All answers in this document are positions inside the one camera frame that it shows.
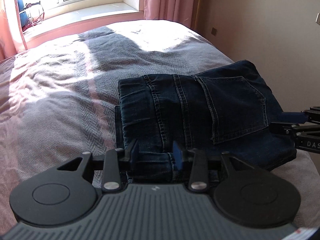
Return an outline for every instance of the bed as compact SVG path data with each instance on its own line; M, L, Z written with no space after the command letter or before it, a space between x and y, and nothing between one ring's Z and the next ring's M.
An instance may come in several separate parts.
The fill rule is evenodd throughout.
M119 79L191 75L231 63L209 41L168 21L115 23L0 62L0 234L16 223L9 195L19 182L79 152L115 147ZM298 150L272 172L300 191L295 224L319 227L320 176L309 154Z

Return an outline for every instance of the wall outlet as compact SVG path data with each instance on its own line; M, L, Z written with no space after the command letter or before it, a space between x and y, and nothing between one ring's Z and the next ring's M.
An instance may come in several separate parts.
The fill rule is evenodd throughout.
M217 29L215 29L215 28L213 28L212 27L212 30L211 30L211 34L213 35L213 36L217 36Z
M320 13L318 13L317 19L316 19L316 23L318 23L320 25Z

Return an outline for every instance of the pink curtain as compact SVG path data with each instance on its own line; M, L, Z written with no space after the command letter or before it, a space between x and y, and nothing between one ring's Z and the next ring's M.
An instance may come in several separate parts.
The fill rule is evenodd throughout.
M193 0L145 0L146 20L168 20L190 28Z
M0 0L0 61L26 49L16 0Z

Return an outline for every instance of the jeans back pocket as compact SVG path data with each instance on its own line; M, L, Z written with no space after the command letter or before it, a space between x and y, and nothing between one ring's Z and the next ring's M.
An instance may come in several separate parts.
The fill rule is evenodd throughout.
M201 85L212 117L214 144L239 138L268 126L266 98L243 76L193 76Z

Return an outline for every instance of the jeans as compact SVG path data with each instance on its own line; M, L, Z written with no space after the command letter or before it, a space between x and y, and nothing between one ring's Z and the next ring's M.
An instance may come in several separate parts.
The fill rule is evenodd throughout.
M208 158L230 152L272 170L296 156L293 141L271 134L282 109L254 64L239 61L192 76L149 74L119 81L117 146L138 139L140 156L130 181L185 181L172 143ZM210 180L216 181L215 171Z

